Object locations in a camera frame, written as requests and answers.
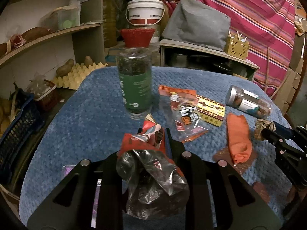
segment egg tray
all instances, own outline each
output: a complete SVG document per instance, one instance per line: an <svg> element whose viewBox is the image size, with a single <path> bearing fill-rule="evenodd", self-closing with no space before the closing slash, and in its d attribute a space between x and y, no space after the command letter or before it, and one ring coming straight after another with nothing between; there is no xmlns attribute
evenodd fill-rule
<svg viewBox="0 0 307 230"><path fill-rule="evenodd" d="M69 74L64 77L54 77L52 80L56 84L56 87L69 88L72 90L77 90L82 83L82 81L89 75L92 71L106 67L108 63L102 64L101 62L96 64L93 63L91 66L86 67L84 63L76 64L73 66Z"/></svg>

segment white wall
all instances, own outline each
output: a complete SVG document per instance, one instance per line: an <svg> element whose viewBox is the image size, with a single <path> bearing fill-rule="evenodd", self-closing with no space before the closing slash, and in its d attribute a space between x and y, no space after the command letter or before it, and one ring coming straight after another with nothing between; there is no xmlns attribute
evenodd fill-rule
<svg viewBox="0 0 307 230"><path fill-rule="evenodd" d="M0 16L0 44L7 42L7 33L24 33L38 27L38 21L51 10L66 6L69 0L24 0L8 5ZM13 83L25 89L36 72L53 79L56 68L75 58L71 35L38 45L0 68L0 97L8 98Z"/></svg>

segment green ball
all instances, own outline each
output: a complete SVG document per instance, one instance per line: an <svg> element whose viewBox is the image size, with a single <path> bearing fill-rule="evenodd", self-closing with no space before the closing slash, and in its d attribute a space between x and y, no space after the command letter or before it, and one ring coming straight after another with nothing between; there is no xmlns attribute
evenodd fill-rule
<svg viewBox="0 0 307 230"><path fill-rule="evenodd" d="M73 26L73 23L70 20L66 20L63 22L63 28L69 28L72 26Z"/></svg>

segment yellow label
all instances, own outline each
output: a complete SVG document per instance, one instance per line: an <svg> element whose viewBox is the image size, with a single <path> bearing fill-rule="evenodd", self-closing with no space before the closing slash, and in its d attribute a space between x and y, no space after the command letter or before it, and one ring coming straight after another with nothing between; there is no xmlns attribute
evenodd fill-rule
<svg viewBox="0 0 307 230"><path fill-rule="evenodd" d="M211 124L213 124L213 125L215 125L215 126L217 126L217 127L220 127L220 126L222 125L222 123L223 123L223 121L221 121L221 120L219 120L219 119L216 119L216 118L214 118L214 117L210 117L210 116L205 115L205 114L203 114L203 113L198 113L198 115L199 115L204 121L206 121L206 122L208 122L208 123L211 123Z"/></svg>
<svg viewBox="0 0 307 230"><path fill-rule="evenodd" d="M212 100L207 100L202 96L197 96L199 101L197 106L200 109L206 110L208 112L210 112L210 114L212 115L212 113L219 115L221 117L225 116L225 107L223 107L222 105L220 105L219 103L212 101Z"/></svg>

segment green label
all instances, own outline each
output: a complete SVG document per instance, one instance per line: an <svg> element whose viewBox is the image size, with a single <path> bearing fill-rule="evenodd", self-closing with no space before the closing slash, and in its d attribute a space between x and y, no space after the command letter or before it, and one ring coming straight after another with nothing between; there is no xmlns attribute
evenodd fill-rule
<svg viewBox="0 0 307 230"><path fill-rule="evenodd" d="M126 108L142 110L151 104L151 71L139 75L119 73L122 99Z"/></svg>

